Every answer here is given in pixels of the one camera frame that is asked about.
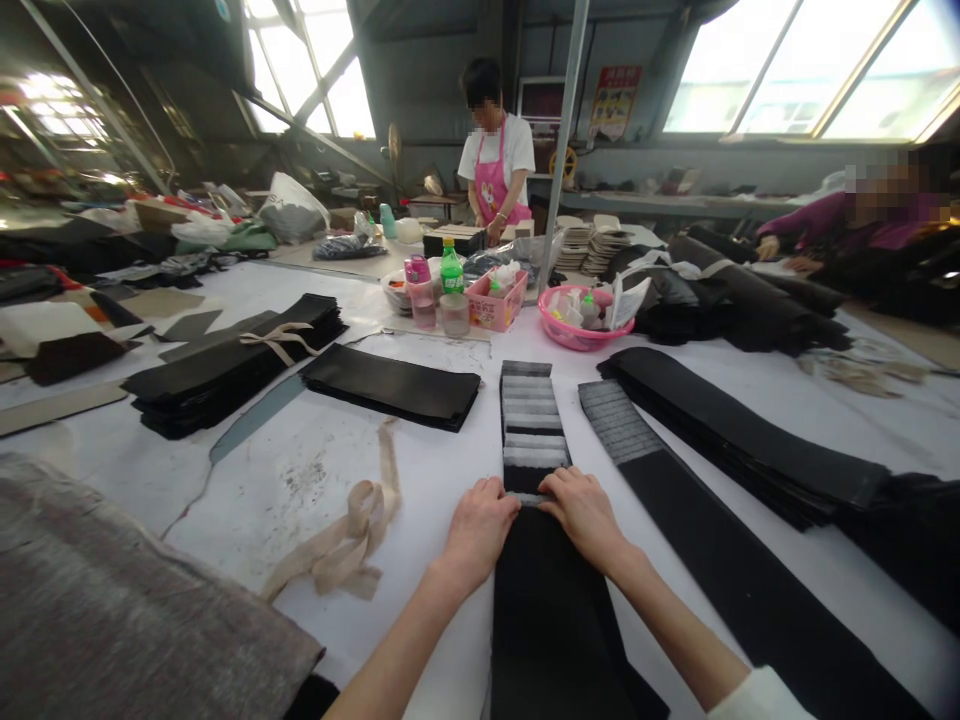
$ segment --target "hand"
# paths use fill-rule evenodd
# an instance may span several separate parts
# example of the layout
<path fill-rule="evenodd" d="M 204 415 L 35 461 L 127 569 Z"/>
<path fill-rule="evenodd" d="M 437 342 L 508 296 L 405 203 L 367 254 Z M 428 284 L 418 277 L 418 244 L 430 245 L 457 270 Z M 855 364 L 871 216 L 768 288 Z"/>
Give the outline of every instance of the hand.
<path fill-rule="evenodd" d="M 487 247 L 496 247 L 500 244 L 500 234 L 503 232 L 500 216 L 497 215 L 487 225 Z"/>
<path fill-rule="evenodd" d="M 575 467 L 557 468 L 543 479 L 539 490 L 556 498 L 556 502 L 540 503 L 540 509 L 560 521 L 580 554 L 604 575 L 610 575 L 614 561 L 625 551 L 636 552 L 620 532 L 610 498 L 593 475 Z"/>
<path fill-rule="evenodd" d="M 780 252 L 780 238 L 776 235 L 766 235 L 757 248 L 757 259 L 760 262 L 773 260 Z"/>
<path fill-rule="evenodd" d="M 480 478 L 467 490 L 450 521 L 447 547 L 436 561 L 466 599 L 493 572 L 520 501 L 505 495 L 498 477 Z"/>
<path fill-rule="evenodd" d="M 787 260 L 783 266 L 787 268 L 787 270 L 795 270 L 796 272 L 815 273 L 817 270 L 823 268 L 823 263 L 813 258 L 797 255 Z"/>

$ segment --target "white t-shirt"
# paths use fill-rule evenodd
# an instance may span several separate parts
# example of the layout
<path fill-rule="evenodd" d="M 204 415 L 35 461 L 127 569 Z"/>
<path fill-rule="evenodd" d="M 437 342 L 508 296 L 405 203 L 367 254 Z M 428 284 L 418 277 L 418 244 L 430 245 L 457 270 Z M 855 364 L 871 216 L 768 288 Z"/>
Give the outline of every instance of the white t-shirt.
<path fill-rule="evenodd" d="M 707 720 L 814 720 L 771 667 L 751 671 Z"/>
<path fill-rule="evenodd" d="M 503 182 L 509 188 L 514 170 L 535 172 L 537 166 L 533 157 L 533 131 L 530 130 L 530 123 L 521 117 L 508 114 L 505 125 L 507 134 L 503 141 Z M 480 149 L 481 133 L 483 130 L 477 128 L 470 133 L 467 142 L 463 145 L 463 155 L 460 156 L 460 168 L 457 174 L 467 180 L 476 180 L 477 177 L 477 151 Z M 499 157 L 500 130 L 497 130 L 492 135 L 484 135 L 480 162 L 496 162 Z M 517 203 L 530 204 L 527 202 L 526 183 L 520 191 Z"/>

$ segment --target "red poster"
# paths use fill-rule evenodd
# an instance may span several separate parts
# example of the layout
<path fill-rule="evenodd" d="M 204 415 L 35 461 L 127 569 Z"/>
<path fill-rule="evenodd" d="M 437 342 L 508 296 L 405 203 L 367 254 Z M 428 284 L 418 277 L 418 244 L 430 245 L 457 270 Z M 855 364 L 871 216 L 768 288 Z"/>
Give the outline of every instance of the red poster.
<path fill-rule="evenodd" d="M 596 137 L 598 132 L 611 140 L 623 137 L 642 73 L 640 65 L 615 65 L 600 71 L 590 113 L 590 137 Z"/>

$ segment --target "person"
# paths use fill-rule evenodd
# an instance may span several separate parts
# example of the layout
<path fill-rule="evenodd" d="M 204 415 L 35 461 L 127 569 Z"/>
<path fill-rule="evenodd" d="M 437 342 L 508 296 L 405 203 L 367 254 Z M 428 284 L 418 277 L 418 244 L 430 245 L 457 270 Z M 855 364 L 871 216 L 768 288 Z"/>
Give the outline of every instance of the person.
<path fill-rule="evenodd" d="M 527 174 L 536 169 L 533 132 L 526 120 L 504 111 L 495 61 L 474 60 L 460 84 L 477 128 L 464 143 L 457 174 L 470 181 L 470 208 L 495 246 L 507 225 L 533 217 L 527 205 Z"/>
<path fill-rule="evenodd" d="M 539 509 L 624 594 L 709 713 L 710 720 L 811 720 L 771 668 L 751 671 L 660 578 L 620 532 L 606 493 L 576 467 L 547 475 Z M 446 547 L 373 655 L 324 715 L 327 720 L 403 716 L 434 647 L 460 605 L 493 572 L 520 512 L 498 477 L 482 478 L 454 511 Z"/>
<path fill-rule="evenodd" d="M 757 230 L 760 261 L 775 259 L 791 246 L 784 267 L 817 272 L 858 250 L 899 250 L 930 224 L 949 221 L 937 157 L 931 146 L 911 151 L 906 162 L 886 168 L 884 177 L 858 181 L 856 190 L 822 197 Z"/>

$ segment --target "pink basket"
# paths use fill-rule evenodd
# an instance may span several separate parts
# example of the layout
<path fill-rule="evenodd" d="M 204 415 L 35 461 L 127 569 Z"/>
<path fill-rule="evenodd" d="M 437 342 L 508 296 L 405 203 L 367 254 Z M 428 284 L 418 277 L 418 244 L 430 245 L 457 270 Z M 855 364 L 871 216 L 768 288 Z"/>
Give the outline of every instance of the pink basket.
<path fill-rule="evenodd" d="M 492 298 L 487 295 L 490 292 L 492 274 L 493 270 L 489 270 L 464 292 L 470 300 L 470 324 L 487 330 L 506 332 L 523 306 L 523 298 L 527 293 L 527 273 L 523 270 L 517 273 L 517 284 L 505 298 Z"/>
<path fill-rule="evenodd" d="M 585 285 L 561 285 L 560 287 L 550 288 L 540 296 L 540 320 L 543 323 L 543 331 L 547 333 L 554 342 L 560 343 L 571 350 L 580 350 L 581 352 L 592 352 L 599 350 L 614 338 L 629 335 L 633 330 L 634 319 L 624 325 L 619 330 L 613 332 L 598 332 L 596 330 L 583 330 L 567 325 L 561 320 L 557 320 L 553 315 L 547 312 L 550 306 L 550 298 L 558 292 L 569 292 L 570 290 L 580 289 L 583 292 L 580 297 L 584 297 L 590 289 Z M 606 308 L 613 304 L 613 296 L 600 290 L 593 291 L 593 299 L 600 307 Z"/>

